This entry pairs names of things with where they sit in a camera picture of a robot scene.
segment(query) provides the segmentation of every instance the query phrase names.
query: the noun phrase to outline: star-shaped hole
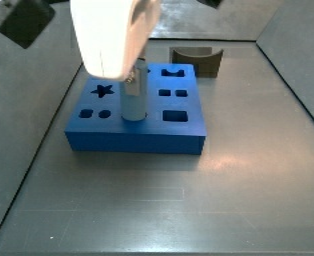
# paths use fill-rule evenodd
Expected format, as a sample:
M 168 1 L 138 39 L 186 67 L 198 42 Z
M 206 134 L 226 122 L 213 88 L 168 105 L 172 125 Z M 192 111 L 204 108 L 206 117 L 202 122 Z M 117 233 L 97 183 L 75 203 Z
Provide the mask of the star-shaped hole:
M 97 85 L 97 89 L 94 91 L 91 91 L 90 93 L 97 94 L 97 97 L 102 98 L 106 94 L 114 93 L 110 89 L 111 89 L 111 85 L 107 85 L 107 86 Z

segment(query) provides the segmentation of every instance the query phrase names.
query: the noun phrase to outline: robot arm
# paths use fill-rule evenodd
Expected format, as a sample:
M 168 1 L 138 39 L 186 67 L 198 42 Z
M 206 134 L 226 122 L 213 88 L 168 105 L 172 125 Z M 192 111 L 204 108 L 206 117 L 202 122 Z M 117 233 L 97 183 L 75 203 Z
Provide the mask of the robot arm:
M 160 0 L 70 0 L 70 12 L 89 74 L 122 81 L 158 21 Z

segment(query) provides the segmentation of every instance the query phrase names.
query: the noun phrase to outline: circular hole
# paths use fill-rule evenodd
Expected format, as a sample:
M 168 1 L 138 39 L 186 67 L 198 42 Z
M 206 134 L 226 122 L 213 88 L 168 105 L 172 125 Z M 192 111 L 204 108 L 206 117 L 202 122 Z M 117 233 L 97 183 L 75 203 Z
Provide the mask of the circular hole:
M 109 110 L 102 110 L 98 112 L 98 117 L 99 118 L 107 118 L 110 116 L 110 111 Z

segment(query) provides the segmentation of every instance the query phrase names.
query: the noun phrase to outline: square hole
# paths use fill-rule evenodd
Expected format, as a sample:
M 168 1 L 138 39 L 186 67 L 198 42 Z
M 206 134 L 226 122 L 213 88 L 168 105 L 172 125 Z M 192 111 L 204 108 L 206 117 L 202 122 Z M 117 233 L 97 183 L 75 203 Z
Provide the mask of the square hole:
M 164 110 L 162 121 L 166 122 L 188 122 L 186 111 Z
M 174 94 L 176 94 L 176 97 L 188 97 L 186 90 L 176 90 Z
M 170 95 L 172 95 L 170 90 L 165 90 L 165 89 L 158 90 L 158 96 L 169 97 Z
M 78 117 L 79 118 L 90 118 L 93 115 L 93 110 L 91 109 L 82 109 L 79 112 Z

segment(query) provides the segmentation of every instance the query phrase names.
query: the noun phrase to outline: blue foam block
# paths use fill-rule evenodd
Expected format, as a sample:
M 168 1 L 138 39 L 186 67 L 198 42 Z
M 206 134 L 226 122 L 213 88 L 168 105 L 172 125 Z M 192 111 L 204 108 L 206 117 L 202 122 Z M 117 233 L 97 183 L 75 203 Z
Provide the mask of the blue foam block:
M 200 154 L 206 136 L 192 65 L 149 64 L 147 115 L 121 118 L 119 84 L 89 77 L 65 135 L 73 150 Z

